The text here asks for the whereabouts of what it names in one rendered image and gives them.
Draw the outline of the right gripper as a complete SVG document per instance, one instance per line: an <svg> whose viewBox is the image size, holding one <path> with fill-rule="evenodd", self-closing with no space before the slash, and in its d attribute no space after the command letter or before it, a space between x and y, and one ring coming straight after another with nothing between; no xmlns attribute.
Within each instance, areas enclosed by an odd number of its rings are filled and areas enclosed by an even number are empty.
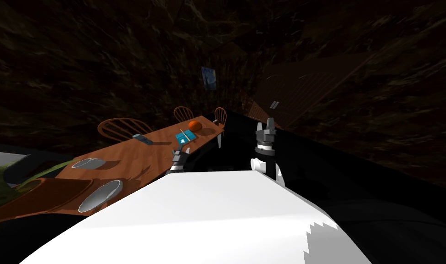
<svg viewBox="0 0 446 264"><path fill-rule="evenodd" d="M263 130L262 123L258 123L256 128L256 139L258 143L274 143L275 142L275 121L274 118L267 118L267 129Z"/></svg>

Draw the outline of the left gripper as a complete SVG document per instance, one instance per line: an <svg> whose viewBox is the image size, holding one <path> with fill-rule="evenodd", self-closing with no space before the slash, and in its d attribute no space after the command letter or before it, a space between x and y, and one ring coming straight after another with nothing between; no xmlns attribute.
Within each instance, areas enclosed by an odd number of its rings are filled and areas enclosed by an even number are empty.
<svg viewBox="0 0 446 264"><path fill-rule="evenodd" d="M183 166L185 164L185 156L189 156L190 148L182 149L183 145L180 144L179 147L173 151L172 166Z"/></svg>

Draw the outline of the blue book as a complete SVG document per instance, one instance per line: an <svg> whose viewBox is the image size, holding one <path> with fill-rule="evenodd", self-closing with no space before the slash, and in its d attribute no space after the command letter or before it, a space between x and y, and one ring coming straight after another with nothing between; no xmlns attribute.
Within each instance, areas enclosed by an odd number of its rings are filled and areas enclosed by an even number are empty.
<svg viewBox="0 0 446 264"><path fill-rule="evenodd" d="M176 134L175 137L180 145L185 145L196 139L196 135L190 130L181 131L180 133Z"/></svg>

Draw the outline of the brown wooden chair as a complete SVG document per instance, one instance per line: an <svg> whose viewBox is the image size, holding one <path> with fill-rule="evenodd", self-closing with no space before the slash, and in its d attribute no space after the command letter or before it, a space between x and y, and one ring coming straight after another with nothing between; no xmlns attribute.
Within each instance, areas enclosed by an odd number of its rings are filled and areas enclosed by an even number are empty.
<svg viewBox="0 0 446 264"><path fill-rule="evenodd" d="M133 118L111 118L101 122L97 131L100 135L123 142L129 140L135 134L148 134L153 130L143 121Z"/></svg>
<svg viewBox="0 0 446 264"><path fill-rule="evenodd" d="M222 107L217 107L214 111L214 115L218 126L224 128L227 120L226 110Z"/></svg>
<svg viewBox="0 0 446 264"><path fill-rule="evenodd" d="M194 118L193 112L188 107L185 106L176 107L173 110L173 115L180 123Z"/></svg>

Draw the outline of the brown wooden table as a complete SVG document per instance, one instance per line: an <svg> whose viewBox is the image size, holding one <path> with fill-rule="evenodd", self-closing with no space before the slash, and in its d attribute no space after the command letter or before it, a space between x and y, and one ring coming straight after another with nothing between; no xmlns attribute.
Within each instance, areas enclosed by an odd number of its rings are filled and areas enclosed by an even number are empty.
<svg viewBox="0 0 446 264"><path fill-rule="evenodd" d="M79 211L81 203L103 185L120 180L120 193L106 202L119 201L146 185L172 165L172 150L178 147L176 134L187 128L176 124L148 134L152 145L130 139L81 156L99 158L104 165L95 170L67 165L55 178L40 178L29 183L30 189L0 207L0 222L32 215L66 214L90 216L95 209Z"/></svg>

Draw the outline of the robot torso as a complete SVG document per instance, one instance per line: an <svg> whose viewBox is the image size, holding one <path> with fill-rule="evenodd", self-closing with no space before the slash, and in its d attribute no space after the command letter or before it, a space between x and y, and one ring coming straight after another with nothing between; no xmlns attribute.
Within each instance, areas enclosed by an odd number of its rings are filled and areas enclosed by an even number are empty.
<svg viewBox="0 0 446 264"><path fill-rule="evenodd" d="M327 213L257 171L172 173L20 264L371 264Z"/></svg>

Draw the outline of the deep grey bowl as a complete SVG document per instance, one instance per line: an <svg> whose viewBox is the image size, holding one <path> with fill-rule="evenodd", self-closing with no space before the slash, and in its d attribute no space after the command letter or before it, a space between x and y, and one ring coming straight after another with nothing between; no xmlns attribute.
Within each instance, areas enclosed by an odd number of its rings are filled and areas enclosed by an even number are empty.
<svg viewBox="0 0 446 264"><path fill-rule="evenodd" d="M94 190L79 206L78 212L93 210L117 196L123 188L121 180L113 180Z"/></svg>

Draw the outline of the shallow grey bowl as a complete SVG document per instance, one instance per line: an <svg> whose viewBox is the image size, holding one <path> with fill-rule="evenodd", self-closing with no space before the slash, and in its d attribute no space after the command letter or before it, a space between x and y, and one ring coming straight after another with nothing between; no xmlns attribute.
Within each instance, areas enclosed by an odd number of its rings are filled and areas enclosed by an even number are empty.
<svg viewBox="0 0 446 264"><path fill-rule="evenodd" d="M86 158L83 159L71 166L71 168L76 169L86 169L86 170L95 170L100 168L105 164L105 160L99 158Z"/></svg>

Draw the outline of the blue wall picture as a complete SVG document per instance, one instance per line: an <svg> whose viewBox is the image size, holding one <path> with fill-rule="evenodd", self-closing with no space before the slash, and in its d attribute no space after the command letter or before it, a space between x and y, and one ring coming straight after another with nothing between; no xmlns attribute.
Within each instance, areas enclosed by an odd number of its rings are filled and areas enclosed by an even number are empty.
<svg viewBox="0 0 446 264"><path fill-rule="evenodd" d="M201 67L204 89L206 91L216 90L216 71L211 68Z"/></svg>

